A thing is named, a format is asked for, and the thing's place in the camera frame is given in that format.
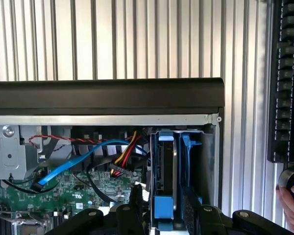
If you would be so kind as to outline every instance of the green circuit board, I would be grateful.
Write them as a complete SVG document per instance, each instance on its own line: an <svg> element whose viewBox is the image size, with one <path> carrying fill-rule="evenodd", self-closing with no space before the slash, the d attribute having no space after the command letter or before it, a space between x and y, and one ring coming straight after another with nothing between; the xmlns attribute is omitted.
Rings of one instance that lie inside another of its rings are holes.
<svg viewBox="0 0 294 235"><path fill-rule="evenodd" d="M78 177L87 181L85 174L80 173ZM140 182L141 173L136 177L121 176L117 179L110 178L109 172L92 172L91 177L97 187L110 198L120 203L127 203L132 186L136 181ZM71 211L76 214L86 208L108 207L94 192L91 187L83 185L72 172L66 171L50 181L44 189L50 188L59 182L58 186L47 193L31 195L20 192L12 187L2 187L0 181L0 211L32 211L53 212ZM31 182L18 185L29 189Z"/></svg>

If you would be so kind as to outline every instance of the yellow power cable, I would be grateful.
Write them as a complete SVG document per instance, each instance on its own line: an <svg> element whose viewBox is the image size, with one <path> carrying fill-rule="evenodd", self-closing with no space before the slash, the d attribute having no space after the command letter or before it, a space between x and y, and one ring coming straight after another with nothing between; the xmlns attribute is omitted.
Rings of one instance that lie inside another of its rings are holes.
<svg viewBox="0 0 294 235"><path fill-rule="evenodd" d="M128 148L132 145L132 143L134 142L135 138L136 138L136 134L137 134L137 131L134 132L133 134L133 138L131 140L131 142L129 143L129 145L126 147L125 151L121 154L121 156L119 156L118 159L116 159L116 161L114 162L114 164L117 164L119 161L122 160L122 158L124 157L125 153L127 152Z"/></svg>

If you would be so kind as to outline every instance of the ribbed aluminum panel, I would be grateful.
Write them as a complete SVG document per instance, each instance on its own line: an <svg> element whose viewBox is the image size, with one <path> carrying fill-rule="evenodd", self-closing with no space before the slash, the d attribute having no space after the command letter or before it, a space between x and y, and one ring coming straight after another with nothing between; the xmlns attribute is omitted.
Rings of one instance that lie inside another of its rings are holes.
<svg viewBox="0 0 294 235"><path fill-rule="evenodd" d="M270 21L262 0L0 0L0 81L222 77L222 210L284 224L266 161Z"/></svg>

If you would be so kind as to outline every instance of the screw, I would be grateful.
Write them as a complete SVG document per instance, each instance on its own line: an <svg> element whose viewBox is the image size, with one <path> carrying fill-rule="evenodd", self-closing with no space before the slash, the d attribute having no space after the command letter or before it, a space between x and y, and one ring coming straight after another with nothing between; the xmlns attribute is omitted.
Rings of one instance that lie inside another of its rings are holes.
<svg viewBox="0 0 294 235"><path fill-rule="evenodd" d="M249 214L247 214L246 212L240 212L239 215L241 217L244 217L244 218L248 218L249 217Z"/></svg>
<svg viewBox="0 0 294 235"><path fill-rule="evenodd" d="M3 135L5 137L12 137L14 135L14 130L11 126L4 126L2 129Z"/></svg>
<svg viewBox="0 0 294 235"><path fill-rule="evenodd" d="M206 211L206 212L212 212L212 208L211 207L204 207L204 211Z"/></svg>
<svg viewBox="0 0 294 235"><path fill-rule="evenodd" d="M97 214L97 212L94 211L94 212L90 212L88 215L89 216L95 216L96 214Z"/></svg>

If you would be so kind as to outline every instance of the corrugated metal wall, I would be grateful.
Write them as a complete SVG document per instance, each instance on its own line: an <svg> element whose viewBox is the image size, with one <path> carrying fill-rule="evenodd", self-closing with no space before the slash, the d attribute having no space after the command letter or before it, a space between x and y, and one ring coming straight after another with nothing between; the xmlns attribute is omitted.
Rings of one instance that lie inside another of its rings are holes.
<svg viewBox="0 0 294 235"><path fill-rule="evenodd" d="M0 81L222 77L222 210L284 224L282 166L266 162L271 12L270 0L0 0Z"/></svg>

